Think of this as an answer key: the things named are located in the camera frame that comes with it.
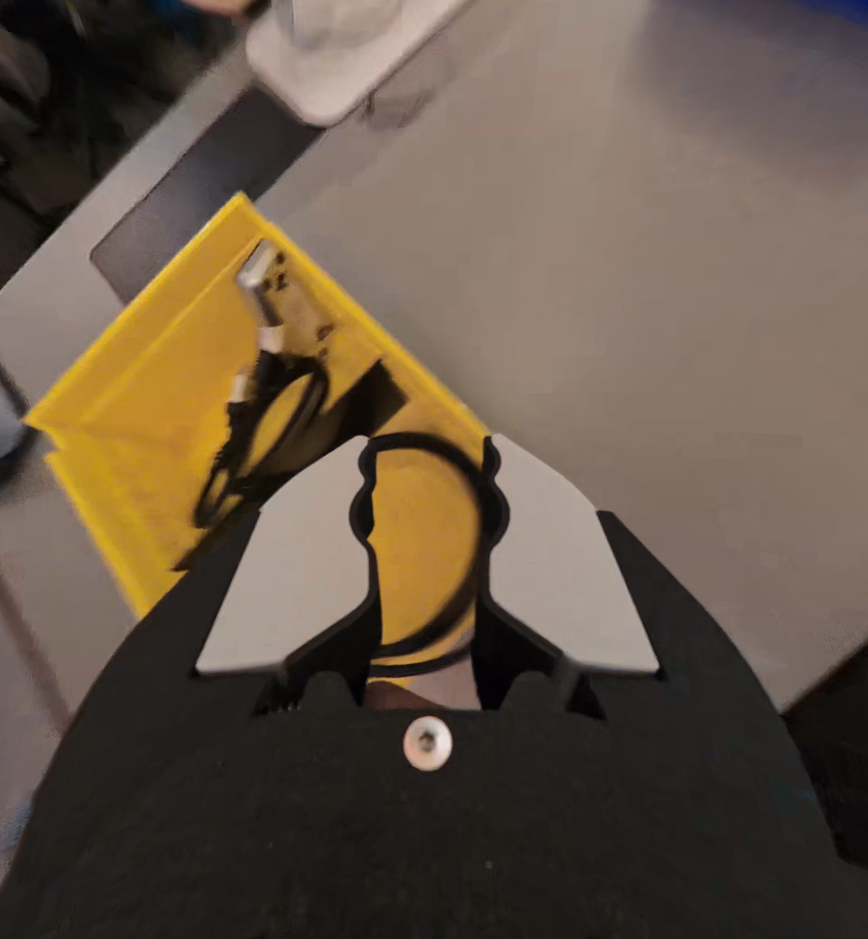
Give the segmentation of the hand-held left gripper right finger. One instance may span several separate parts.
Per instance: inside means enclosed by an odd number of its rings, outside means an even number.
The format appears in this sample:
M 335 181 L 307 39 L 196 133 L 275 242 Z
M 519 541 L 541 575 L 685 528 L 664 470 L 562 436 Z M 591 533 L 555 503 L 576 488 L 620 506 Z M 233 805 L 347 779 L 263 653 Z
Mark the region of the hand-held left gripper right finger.
M 652 679 L 661 664 L 598 510 L 581 490 L 510 438 L 484 441 L 483 540 L 473 675 L 485 710 L 537 673 L 566 706 L 592 678 Z

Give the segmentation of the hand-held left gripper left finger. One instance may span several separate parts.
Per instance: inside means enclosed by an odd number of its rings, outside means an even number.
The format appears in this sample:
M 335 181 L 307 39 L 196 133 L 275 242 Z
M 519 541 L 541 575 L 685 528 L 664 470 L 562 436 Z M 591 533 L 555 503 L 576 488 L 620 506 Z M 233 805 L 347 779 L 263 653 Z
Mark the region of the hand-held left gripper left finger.
M 347 440 L 261 508 L 196 659 L 201 676 L 263 674 L 295 700 L 332 672 L 362 703 L 381 646 L 368 443 Z

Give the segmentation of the yellow storage bin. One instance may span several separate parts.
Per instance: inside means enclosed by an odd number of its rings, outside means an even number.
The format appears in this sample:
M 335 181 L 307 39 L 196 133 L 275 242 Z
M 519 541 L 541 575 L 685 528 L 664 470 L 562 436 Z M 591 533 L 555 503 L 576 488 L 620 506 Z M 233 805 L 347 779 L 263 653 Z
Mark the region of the yellow storage bin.
M 47 456 L 129 608 L 146 614 L 198 546 L 193 506 L 228 436 L 234 377 L 257 351 L 236 279 L 262 241 L 284 255 L 287 347 L 328 370 L 327 406 L 381 365 L 404 405 L 381 433 L 422 431 L 476 463 L 487 427 L 287 234 L 235 194 L 30 411 Z

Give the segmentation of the grey desk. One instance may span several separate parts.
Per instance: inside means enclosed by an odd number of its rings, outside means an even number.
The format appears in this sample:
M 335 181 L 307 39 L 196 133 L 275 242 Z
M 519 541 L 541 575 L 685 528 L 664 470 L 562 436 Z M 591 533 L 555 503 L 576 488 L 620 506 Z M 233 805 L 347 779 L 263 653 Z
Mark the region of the grey desk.
M 257 208 L 784 709 L 868 642 L 868 27 L 476 2 Z

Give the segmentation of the black bin divider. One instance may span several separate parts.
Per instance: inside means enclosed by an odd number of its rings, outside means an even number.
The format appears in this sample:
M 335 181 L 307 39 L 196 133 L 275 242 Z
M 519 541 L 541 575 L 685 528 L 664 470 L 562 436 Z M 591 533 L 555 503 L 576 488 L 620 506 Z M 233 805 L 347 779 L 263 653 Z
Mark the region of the black bin divider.
M 355 437 L 375 436 L 406 402 L 390 369 L 377 360 L 323 415 L 331 449 Z

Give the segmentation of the white stand base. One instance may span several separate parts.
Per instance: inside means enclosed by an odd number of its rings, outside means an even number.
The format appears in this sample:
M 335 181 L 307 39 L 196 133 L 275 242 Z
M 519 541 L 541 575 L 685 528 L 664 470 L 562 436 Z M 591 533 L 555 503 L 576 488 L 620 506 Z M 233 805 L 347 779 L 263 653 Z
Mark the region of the white stand base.
M 396 23 L 365 44 L 304 50 L 276 23 L 273 2 L 249 29 L 245 58 L 255 79 L 300 122 L 328 128 L 353 112 L 448 26 L 467 1 L 402 1 Z

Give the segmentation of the clear round disc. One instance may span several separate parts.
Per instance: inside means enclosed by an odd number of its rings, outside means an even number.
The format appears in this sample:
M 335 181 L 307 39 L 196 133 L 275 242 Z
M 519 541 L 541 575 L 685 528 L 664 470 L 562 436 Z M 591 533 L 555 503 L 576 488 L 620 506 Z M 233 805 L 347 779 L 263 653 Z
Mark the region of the clear round disc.
M 304 50 L 348 48 L 374 40 L 401 14 L 402 1 L 274 1 L 276 23 Z

